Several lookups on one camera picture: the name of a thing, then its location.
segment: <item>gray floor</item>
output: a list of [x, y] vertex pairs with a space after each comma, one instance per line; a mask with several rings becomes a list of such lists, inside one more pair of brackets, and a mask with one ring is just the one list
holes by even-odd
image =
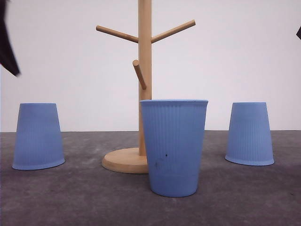
[[166, 198], [147, 175], [101, 167], [102, 156], [137, 146], [137, 132], [63, 133], [66, 163], [11, 168], [14, 133], [1, 134], [3, 226], [301, 225], [301, 131], [273, 131], [275, 164], [244, 166], [224, 159], [227, 132], [206, 131], [197, 192]]

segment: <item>round wooden base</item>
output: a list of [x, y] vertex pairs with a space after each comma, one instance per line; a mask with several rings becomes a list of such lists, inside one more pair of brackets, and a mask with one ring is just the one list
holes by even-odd
[[140, 156], [137, 147], [106, 154], [102, 165], [108, 170], [120, 173], [148, 173], [146, 156]]

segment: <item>cup base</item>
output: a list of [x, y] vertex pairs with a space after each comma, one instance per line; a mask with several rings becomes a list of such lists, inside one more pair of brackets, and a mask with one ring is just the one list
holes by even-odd
[[166, 197], [185, 197], [198, 188], [198, 175], [150, 175], [150, 188]]
[[241, 165], [248, 165], [248, 166], [269, 166], [269, 165], [274, 164], [274, 159], [271, 159], [268, 161], [245, 161], [245, 160], [241, 160], [241, 159], [234, 159], [227, 155], [226, 155], [225, 159], [230, 162], [233, 162], [233, 163], [237, 163], [237, 164], [241, 164]]
[[42, 165], [20, 166], [20, 165], [13, 164], [12, 167], [15, 170], [42, 170], [42, 169], [48, 169], [51, 167], [62, 165], [64, 162], [65, 162], [65, 159], [63, 158], [58, 161], [47, 163], [47, 164], [42, 164]]

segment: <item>blue cup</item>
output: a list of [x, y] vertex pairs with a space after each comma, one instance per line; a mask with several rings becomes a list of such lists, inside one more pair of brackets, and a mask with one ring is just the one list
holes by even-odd
[[150, 187], [168, 197], [196, 192], [207, 100], [142, 100]]
[[20, 104], [13, 168], [40, 170], [64, 162], [56, 104]]
[[251, 166], [274, 163], [265, 102], [233, 103], [225, 158]]

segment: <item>upright cup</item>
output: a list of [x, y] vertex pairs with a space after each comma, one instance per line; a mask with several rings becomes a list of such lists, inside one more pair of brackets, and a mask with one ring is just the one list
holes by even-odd
[[265, 102], [233, 103], [225, 158], [252, 166], [274, 163]]
[[13, 168], [39, 170], [64, 162], [56, 104], [20, 104]]
[[143, 131], [153, 192], [196, 192], [207, 100], [142, 100]]

